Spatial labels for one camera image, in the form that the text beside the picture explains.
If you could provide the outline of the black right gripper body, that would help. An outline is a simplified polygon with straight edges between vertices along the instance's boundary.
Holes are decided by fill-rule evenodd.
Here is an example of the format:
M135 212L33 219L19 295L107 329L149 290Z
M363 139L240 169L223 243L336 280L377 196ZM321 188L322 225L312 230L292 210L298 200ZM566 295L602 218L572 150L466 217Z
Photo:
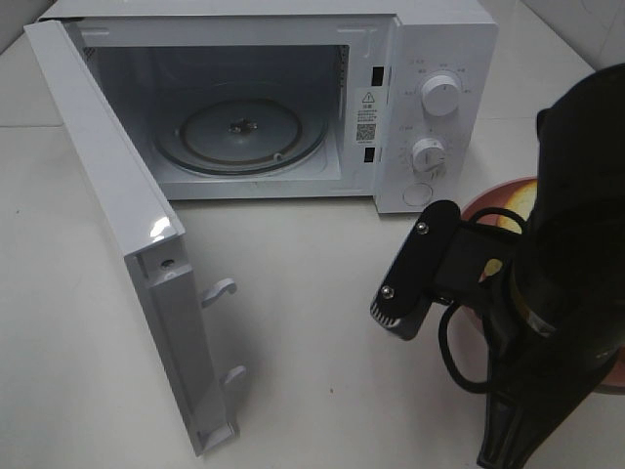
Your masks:
M624 227L514 234L460 225L443 266L464 281L438 343L464 390L500 398L524 418L561 422L611 372L624 345ZM480 315L488 374L462 374L448 345L461 305Z

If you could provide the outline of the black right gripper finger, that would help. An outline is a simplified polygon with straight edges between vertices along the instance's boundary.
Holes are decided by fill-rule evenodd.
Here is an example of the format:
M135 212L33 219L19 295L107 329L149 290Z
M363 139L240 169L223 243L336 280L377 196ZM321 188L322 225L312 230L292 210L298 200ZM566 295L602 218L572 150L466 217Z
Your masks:
M491 391L486 397L481 468L523 468L543 441L545 393L536 388Z

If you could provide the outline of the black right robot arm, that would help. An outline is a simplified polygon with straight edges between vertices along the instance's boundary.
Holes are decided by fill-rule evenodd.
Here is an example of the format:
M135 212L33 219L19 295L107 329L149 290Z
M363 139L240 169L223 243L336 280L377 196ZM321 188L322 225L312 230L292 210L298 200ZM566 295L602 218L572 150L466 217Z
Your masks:
M443 362L486 397L483 468L521 468L614 369L624 344L624 68L573 86L536 120L537 195L482 314L487 377L465 378L438 327Z

